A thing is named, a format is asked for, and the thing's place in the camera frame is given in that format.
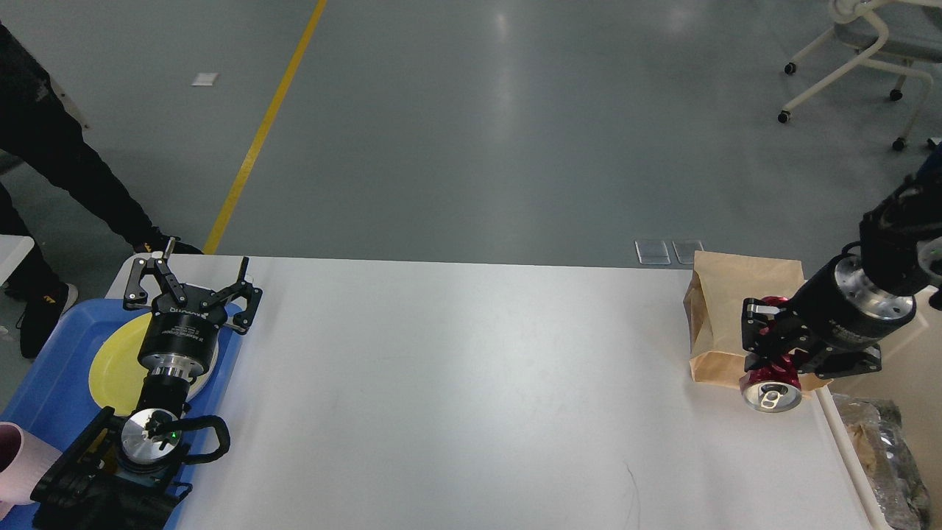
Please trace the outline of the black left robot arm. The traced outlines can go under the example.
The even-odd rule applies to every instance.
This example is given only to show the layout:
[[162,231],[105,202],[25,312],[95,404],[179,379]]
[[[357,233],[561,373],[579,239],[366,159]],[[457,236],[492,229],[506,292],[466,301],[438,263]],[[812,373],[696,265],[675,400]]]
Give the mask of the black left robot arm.
[[137,259],[122,295],[122,308],[150,315],[137,403],[126,414],[102,407],[38,479],[35,529],[162,529],[193,489],[178,474],[231,448],[225,420],[194,415],[189,392],[209,380],[222,330],[249,331],[263,292],[248,278],[248,256],[223,289],[178,281],[169,268],[175,242]]

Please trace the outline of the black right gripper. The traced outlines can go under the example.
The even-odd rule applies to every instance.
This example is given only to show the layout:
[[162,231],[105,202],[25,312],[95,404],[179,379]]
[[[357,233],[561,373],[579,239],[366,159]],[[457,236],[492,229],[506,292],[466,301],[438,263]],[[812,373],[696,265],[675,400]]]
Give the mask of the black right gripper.
[[[915,316],[915,296],[879,288],[860,256],[835,256],[790,299],[743,300],[744,370],[775,367],[821,380],[879,372],[877,343]],[[811,331],[822,342],[812,342]]]

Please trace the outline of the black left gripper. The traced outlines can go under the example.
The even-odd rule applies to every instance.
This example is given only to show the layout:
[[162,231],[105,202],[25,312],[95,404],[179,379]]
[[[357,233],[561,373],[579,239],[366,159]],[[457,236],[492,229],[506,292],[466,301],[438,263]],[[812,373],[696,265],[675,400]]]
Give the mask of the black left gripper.
[[[164,250],[132,260],[122,308],[151,311],[151,321],[138,353],[138,363],[147,375],[189,380],[211,372],[222,328],[229,328],[238,335],[248,333],[263,291],[249,280],[250,258],[242,256],[235,282],[221,291],[202,291],[197,296],[197,308],[188,309],[189,295],[185,286],[169,268],[169,259],[179,241],[169,237]],[[142,286],[144,278],[155,279],[158,294],[151,295]],[[245,308],[229,315],[226,307],[236,300],[245,302]]]

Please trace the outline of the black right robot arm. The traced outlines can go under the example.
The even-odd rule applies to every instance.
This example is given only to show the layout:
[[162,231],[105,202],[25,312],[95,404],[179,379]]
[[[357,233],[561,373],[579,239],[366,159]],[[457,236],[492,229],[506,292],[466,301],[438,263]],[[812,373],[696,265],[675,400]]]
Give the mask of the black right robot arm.
[[796,384],[879,372],[880,342],[913,321],[922,289],[940,285],[940,232],[940,171],[909,175],[794,295],[744,299],[747,375]]

